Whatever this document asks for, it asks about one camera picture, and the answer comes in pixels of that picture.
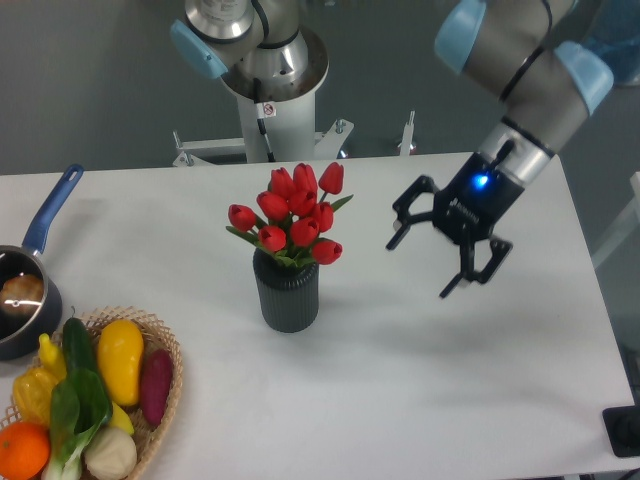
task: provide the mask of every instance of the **robotic arm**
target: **robotic arm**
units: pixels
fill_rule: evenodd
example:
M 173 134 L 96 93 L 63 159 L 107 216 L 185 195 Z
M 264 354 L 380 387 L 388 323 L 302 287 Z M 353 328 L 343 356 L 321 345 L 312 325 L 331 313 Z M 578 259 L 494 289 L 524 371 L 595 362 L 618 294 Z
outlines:
M 236 97 L 249 163 L 313 158 L 315 91 L 329 63 L 299 24 L 298 0 L 186 0 L 171 38 L 194 70 L 221 77 Z
M 185 22 L 173 23 L 171 39 L 191 67 L 215 79 L 258 46 L 291 43 L 298 7 L 296 0 L 186 0 Z
M 435 41 L 440 58 L 496 95 L 507 112 L 451 182 L 442 190 L 419 177 L 393 204 L 397 213 L 393 250 L 411 225 L 430 221 L 460 249 L 460 272 L 440 293 L 461 282 L 488 282 L 512 248 L 493 233 L 509 210 L 613 85 L 597 56 L 573 42 L 554 51 L 540 46 L 574 0 L 463 0 Z M 433 209 L 412 215 L 423 193 Z M 475 270 L 477 242 L 488 240 L 491 259 Z

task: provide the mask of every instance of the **yellow pepper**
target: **yellow pepper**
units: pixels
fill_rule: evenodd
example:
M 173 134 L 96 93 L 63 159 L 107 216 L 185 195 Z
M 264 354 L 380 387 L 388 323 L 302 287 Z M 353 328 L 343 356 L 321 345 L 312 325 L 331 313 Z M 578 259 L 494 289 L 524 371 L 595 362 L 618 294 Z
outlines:
M 13 381 L 13 399 L 22 420 L 49 427 L 51 392 L 58 379 L 46 368 L 27 370 Z
M 102 329 L 98 340 L 98 369 L 109 397 L 122 407 L 138 403 L 144 340 L 131 320 L 118 319 Z
M 40 357 L 40 363 L 55 375 L 55 377 L 61 381 L 67 376 L 67 366 L 64 363 L 64 354 L 57 345 L 51 343 L 49 335 L 43 333 L 38 338 L 40 341 L 40 348 L 38 349 L 38 357 Z

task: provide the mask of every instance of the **cucumber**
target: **cucumber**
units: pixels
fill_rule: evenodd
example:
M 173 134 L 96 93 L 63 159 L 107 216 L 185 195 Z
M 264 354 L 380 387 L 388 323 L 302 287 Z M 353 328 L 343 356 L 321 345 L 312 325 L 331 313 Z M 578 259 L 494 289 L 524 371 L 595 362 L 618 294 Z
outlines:
M 71 317 L 62 327 L 62 352 L 67 371 L 86 368 L 100 375 L 91 338 L 82 320 Z

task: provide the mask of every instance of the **purple sweet potato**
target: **purple sweet potato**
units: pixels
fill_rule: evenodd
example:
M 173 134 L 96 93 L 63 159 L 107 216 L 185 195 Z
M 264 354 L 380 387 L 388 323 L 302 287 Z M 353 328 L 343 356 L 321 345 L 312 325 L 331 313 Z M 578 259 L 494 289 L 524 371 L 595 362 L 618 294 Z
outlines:
M 167 408 L 173 378 L 173 362 L 166 350 L 151 353 L 142 366 L 140 408 L 149 424 L 157 427 Z

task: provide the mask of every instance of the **saucepan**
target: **saucepan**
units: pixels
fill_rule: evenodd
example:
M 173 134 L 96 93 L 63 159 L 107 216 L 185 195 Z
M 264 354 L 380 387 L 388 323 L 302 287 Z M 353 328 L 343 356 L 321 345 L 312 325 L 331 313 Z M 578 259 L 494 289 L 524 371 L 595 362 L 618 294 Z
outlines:
M 31 221 L 22 246 L 0 245 L 0 360 L 34 352 L 43 333 L 51 335 L 62 317 L 62 298 L 39 257 L 51 222 L 82 177 L 71 165 Z

